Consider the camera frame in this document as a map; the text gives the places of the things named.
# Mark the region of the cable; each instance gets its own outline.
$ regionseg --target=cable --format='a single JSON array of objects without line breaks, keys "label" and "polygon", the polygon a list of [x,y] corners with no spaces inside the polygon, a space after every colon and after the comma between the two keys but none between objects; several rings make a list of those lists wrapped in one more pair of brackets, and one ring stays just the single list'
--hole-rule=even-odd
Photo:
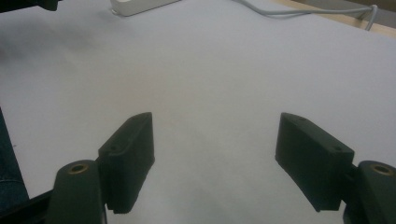
[{"label": "cable", "polygon": [[263,9],[259,9],[253,5],[251,5],[246,0],[233,0],[237,3],[244,5],[252,9],[253,11],[263,15],[263,16],[285,16],[285,15],[305,15],[305,14],[352,14],[352,13],[362,13],[361,16],[365,15],[367,12],[371,12],[371,19],[368,21],[367,26],[365,28],[366,31],[369,31],[373,26],[376,12],[378,7],[376,5],[372,5],[369,7],[361,7],[356,9],[347,9],[347,10],[281,10],[281,11],[267,11]]}]

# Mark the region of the screw hole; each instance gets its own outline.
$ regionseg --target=screw hole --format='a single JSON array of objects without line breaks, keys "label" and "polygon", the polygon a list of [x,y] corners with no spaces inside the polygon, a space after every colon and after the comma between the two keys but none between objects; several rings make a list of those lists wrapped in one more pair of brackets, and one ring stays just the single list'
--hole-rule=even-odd
[{"label": "screw hole", "polygon": [[374,171],[381,175],[393,175],[393,171],[390,170],[388,167],[379,165],[379,164],[374,164],[371,166]]},{"label": "screw hole", "polygon": [[70,168],[68,173],[70,175],[77,175],[77,174],[81,174],[81,173],[85,172],[86,170],[88,170],[87,164],[76,164],[76,165],[72,166],[72,168]]}]

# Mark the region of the power strip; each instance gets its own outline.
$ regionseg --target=power strip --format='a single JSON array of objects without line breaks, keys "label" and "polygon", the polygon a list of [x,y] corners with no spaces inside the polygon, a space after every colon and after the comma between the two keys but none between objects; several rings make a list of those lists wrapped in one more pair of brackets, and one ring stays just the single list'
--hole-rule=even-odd
[{"label": "power strip", "polygon": [[110,0],[113,13],[121,16],[132,16],[178,1],[180,0]]}]

